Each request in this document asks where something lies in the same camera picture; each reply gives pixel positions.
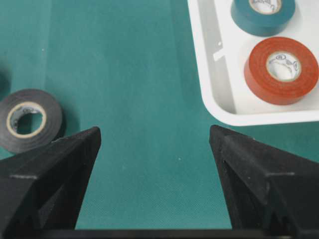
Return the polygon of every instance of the red electrical tape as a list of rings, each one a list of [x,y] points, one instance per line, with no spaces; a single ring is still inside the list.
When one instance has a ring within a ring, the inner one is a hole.
[[[276,75],[278,68],[286,75]],[[257,97],[272,104],[288,105],[299,101],[315,87],[319,67],[315,56],[300,42],[272,37],[252,50],[244,75],[248,87]]]

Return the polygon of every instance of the green tabletop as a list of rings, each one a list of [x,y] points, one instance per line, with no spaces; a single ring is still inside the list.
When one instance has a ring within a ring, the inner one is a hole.
[[[100,127],[77,228],[230,227],[187,1],[3,0],[0,75],[0,99],[54,95],[66,134]],[[231,128],[318,160],[318,122]]]

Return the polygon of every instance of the tape roll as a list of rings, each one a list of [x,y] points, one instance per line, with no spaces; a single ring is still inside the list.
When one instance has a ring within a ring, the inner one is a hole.
[[[284,30],[295,8],[295,0],[234,0],[231,15],[245,32],[273,36]]]
[[[19,119],[26,114],[41,114],[37,130],[28,134],[17,132]],[[15,92],[0,102],[0,146],[21,153],[50,143],[62,124],[62,109],[53,96],[37,89]]]
[[[314,55],[301,43],[272,37],[252,50],[244,75],[257,97],[272,104],[288,105],[299,101],[315,87],[319,67]]]

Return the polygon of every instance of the black electrical tape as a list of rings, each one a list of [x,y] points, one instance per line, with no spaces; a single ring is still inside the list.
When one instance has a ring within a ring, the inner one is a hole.
[[[32,133],[19,134],[19,118],[36,113],[42,114],[40,127]],[[61,124],[61,106],[45,91],[21,90],[0,102],[0,146],[9,152],[21,153],[50,143],[58,136]]]

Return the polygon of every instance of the plastic tray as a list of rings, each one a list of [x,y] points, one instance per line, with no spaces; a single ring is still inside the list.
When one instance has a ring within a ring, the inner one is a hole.
[[[301,101],[277,106],[256,97],[246,85],[244,64],[266,39],[242,31],[230,14],[232,0],[188,0],[201,94],[207,110],[236,126],[319,120],[319,87]],[[319,59],[319,1],[296,1],[296,12],[277,36],[300,41]]]

